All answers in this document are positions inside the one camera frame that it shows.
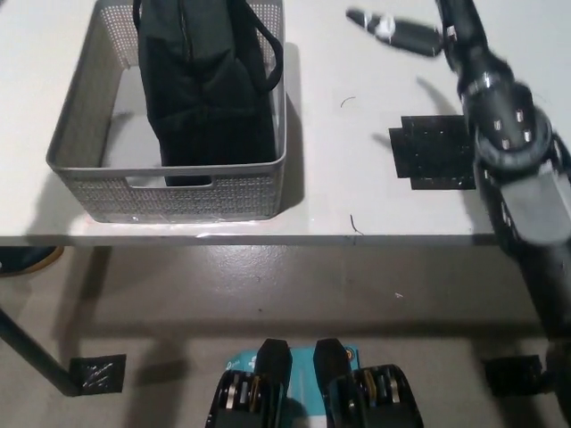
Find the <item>black and white right hand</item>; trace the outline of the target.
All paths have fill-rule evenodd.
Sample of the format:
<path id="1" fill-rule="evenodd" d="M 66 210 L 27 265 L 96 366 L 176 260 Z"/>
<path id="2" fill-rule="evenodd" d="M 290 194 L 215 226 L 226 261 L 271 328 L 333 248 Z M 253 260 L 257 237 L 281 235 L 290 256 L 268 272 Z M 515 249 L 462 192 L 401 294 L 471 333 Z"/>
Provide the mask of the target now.
<path id="1" fill-rule="evenodd" d="M 346 18 L 384 45 L 428 58 L 444 54 L 458 78 L 460 96 L 513 82 L 510 66 L 492 52 L 472 1 L 438 1 L 442 27 L 349 7 Z"/>

